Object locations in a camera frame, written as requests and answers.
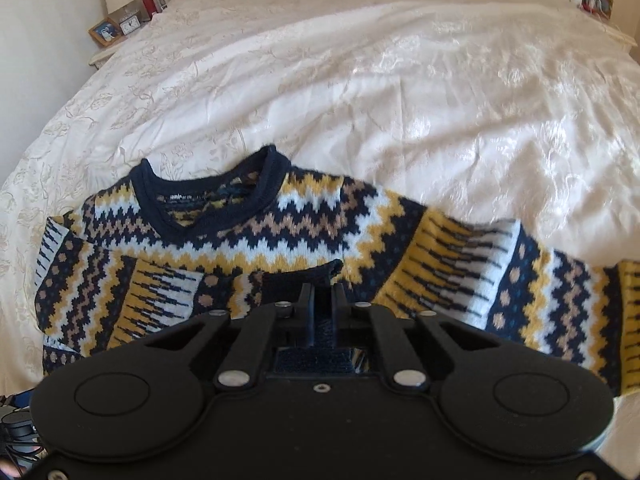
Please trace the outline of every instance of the bedspread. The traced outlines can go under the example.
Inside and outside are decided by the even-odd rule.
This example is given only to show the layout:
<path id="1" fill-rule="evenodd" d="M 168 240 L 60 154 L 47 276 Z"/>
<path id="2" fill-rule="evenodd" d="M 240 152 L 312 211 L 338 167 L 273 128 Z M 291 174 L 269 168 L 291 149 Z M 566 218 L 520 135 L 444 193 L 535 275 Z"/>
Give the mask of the bedspread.
<path id="1" fill-rule="evenodd" d="M 640 259 L 639 97 L 640 66 L 566 0 L 173 0 L 0 190 L 0 393 L 41 378 L 45 218 L 143 156 L 185 179 L 274 142 L 299 166 L 464 221 L 518 217 L 611 264 Z M 620 413 L 604 453 L 631 476 L 639 398 Z"/>

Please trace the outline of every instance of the alarm clock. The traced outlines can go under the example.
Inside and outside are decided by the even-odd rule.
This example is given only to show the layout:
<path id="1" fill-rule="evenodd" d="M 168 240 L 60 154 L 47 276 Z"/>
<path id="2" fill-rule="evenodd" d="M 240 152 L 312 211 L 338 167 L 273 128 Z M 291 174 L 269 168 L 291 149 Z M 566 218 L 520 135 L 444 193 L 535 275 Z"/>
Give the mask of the alarm clock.
<path id="1" fill-rule="evenodd" d="M 120 28 L 122 29 L 123 34 L 131 34 L 134 30 L 140 28 L 140 20 L 135 14 L 132 16 L 127 16 L 126 18 L 121 20 Z"/>

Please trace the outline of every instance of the red thermos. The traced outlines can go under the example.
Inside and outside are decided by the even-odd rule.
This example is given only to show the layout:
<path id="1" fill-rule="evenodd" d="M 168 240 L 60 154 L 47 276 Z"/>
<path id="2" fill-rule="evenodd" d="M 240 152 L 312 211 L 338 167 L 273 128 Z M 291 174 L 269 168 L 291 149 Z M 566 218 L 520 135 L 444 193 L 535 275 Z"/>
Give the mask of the red thermos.
<path id="1" fill-rule="evenodd" d="M 145 4 L 146 12 L 149 14 L 149 19 L 153 18 L 154 14 L 158 13 L 158 8 L 156 7 L 154 0 L 142 0 L 142 3 Z"/>

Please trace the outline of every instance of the patterned knit sweater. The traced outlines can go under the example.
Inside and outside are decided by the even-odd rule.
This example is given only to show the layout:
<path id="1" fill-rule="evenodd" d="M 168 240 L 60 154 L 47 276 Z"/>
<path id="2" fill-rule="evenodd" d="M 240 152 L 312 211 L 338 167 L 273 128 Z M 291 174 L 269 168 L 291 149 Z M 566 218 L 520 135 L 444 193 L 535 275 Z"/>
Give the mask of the patterned knit sweater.
<path id="1" fill-rule="evenodd" d="M 324 265 L 297 279 L 334 273 L 352 301 L 398 317 L 441 310 L 582 365 L 616 394 L 640 388 L 640 264 L 588 266 L 518 221 L 464 224 L 297 168 L 274 146 L 184 182 L 160 179 L 143 160 L 48 219 L 37 265 L 46 373 L 212 308 L 245 316 L 287 299 L 281 272 Z"/>

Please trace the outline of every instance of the navy blue neckline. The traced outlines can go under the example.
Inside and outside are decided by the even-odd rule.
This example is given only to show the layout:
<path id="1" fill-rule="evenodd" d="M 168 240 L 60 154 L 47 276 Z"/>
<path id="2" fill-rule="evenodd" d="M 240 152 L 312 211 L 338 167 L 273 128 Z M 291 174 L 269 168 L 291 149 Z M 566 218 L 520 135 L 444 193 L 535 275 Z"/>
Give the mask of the navy blue neckline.
<path id="1" fill-rule="evenodd" d="M 130 177 L 142 217 L 161 238 L 180 243 L 197 236 L 231 229 L 267 208 L 276 199 L 290 167 L 290 160 L 270 144 L 248 156 L 232 170 L 216 176 L 195 180 L 165 180 L 154 173 L 149 161 L 144 158 L 131 170 Z M 245 200 L 222 209 L 209 210 L 190 226 L 178 224 L 156 199 L 159 194 L 188 195 L 216 190 L 224 182 L 252 171 L 260 171 L 260 177 L 254 190 Z"/>

